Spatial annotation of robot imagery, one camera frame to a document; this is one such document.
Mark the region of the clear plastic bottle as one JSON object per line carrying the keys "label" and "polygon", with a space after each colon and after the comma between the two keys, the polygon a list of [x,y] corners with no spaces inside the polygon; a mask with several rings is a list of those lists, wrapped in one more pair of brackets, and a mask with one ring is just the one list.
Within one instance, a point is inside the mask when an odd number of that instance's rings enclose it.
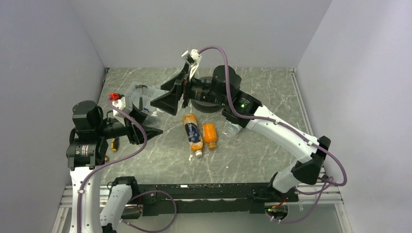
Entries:
{"label": "clear plastic bottle", "polygon": [[[154,127],[154,128],[160,128],[162,121],[163,121],[163,117],[165,115],[165,112],[158,109],[158,108],[146,108],[150,111],[150,115],[148,117],[148,119],[144,122],[144,124],[142,124],[143,126],[150,126],[150,127]],[[152,112],[157,111],[158,114],[157,116],[152,116]]]}

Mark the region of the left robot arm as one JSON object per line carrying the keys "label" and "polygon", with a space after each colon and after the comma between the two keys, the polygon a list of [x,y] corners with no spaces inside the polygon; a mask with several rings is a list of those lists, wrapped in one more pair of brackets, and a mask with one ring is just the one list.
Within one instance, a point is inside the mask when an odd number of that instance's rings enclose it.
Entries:
{"label": "left robot arm", "polygon": [[161,135],[161,129],[144,126],[148,116],[125,97],[110,99],[113,117],[104,117],[103,110],[92,100],[76,104],[72,111],[75,127],[66,151],[72,180],[72,233],[115,233],[126,204],[140,196],[133,176],[117,177],[109,198],[100,207],[102,171],[116,161],[106,162],[108,140],[127,136],[131,144],[145,147],[148,140]]}

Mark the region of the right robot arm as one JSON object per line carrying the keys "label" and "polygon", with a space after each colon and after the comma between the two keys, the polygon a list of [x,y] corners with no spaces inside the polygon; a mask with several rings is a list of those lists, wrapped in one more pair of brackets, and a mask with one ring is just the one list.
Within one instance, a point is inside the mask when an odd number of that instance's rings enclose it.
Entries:
{"label": "right robot arm", "polygon": [[166,93],[150,102],[152,107],[176,115],[179,101],[187,107],[195,100],[222,109],[225,119],[242,128],[255,131],[289,151],[296,162],[275,173],[268,187],[268,196],[280,201],[286,193],[301,183],[316,184],[323,166],[330,139],[304,135],[271,112],[261,101],[240,90],[241,77],[232,67],[214,68],[210,81],[189,77],[189,66],[161,85]]}

